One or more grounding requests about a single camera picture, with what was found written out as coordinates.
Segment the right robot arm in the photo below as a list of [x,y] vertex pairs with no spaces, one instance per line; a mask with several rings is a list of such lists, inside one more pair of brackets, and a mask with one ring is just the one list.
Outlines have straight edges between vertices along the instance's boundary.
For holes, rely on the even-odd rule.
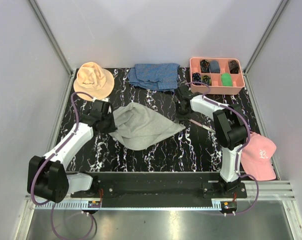
[[250,141],[250,129],[237,104],[224,104],[200,93],[192,93],[187,85],[175,90],[175,120],[190,121],[192,113],[200,113],[213,120],[215,137],[222,147],[219,195],[230,198],[236,192],[234,183],[240,178],[242,149]]

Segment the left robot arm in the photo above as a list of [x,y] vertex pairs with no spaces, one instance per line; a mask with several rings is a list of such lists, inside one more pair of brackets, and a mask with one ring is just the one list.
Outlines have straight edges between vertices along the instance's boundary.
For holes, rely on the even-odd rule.
[[97,134],[116,130],[113,106],[106,100],[95,99],[89,111],[76,119],[70,132],[43,156],[33,156],[28,164],[27,192],[46,202],[60,203],[67,194],[82,192],[88,198],[99,193],[99,186],[89,173],[66,172],[78,151]]

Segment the grey cloth napkin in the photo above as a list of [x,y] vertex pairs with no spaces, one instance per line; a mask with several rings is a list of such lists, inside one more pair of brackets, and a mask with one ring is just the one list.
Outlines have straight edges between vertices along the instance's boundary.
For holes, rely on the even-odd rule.
[[136,102],[113,112],[116,131],[109,135],[133,151],[145,150],[177,133],[185,126]]

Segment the pink handled knife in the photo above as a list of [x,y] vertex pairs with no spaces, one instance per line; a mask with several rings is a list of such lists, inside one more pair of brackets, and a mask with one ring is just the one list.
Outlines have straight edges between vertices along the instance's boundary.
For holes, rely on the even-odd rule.
[[204,124],[201,124],[201,123],[199,123],[199,122],[197,122],[197,121],[195,121],[195,120],[193,120],[193,119],[190,119],[189,121],[190,121],[191,123],[197,125],[198,127],[201,127],[201,128],[203,128],[203,129],[209,131],[210,133],[213,133],[213,134],[216,133],[216,131],[213,130],[212,128],[210,128],[210,127],[208,127],[208,126],[206,126],[206,125],[204,125]]

